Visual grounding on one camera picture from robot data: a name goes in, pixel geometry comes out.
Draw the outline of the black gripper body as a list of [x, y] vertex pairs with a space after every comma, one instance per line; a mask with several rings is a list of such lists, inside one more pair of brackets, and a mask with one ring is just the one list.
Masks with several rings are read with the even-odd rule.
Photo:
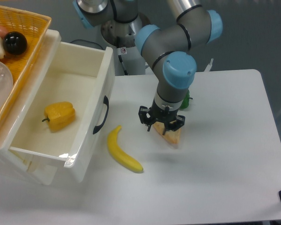
[[170, 111], [168, 109], [161, 109], [156, 103], [153, 103], [149, 109], [149, 123], [155, 122], [170, 123], [176, 119], [178, 109]]

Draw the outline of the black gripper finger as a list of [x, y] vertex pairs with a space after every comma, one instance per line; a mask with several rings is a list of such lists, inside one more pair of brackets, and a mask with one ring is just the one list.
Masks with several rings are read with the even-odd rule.
[[151, 119], [151, 109], [145, 106], [140, 106], [138, 111], [138, 116], [140, 119], [141, 124], [144, 124], [147, 127], [147, 131], [149, 132], [152, 126], [152, 119]]
[[179, 130], [184, 124], [185, 124], [185, 116], [177, 115], [175, 120], [173, 120], [171, 122], [166, 121], [164, 123], [163, 135], [165, 135], [165, 133], [168, 131], [175, 132], [175, 131]]

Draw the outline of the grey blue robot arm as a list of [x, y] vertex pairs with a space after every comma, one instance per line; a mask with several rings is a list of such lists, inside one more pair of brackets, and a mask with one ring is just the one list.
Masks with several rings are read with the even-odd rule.
[[205, 10], [198, 0], [170, 0], [168, 5], [175, 25], [162, 30], [149, 24], [133, 35], [135, 47], [158, 79], [152, 106], [141, 106], [138, 115], [148, 128], [162, 123], [163, 134], [177, 131], [185, 123], [178, 111], [197, 70], [189, 51], [214, 41], [223, 31], [221, 16], [214, 10]]

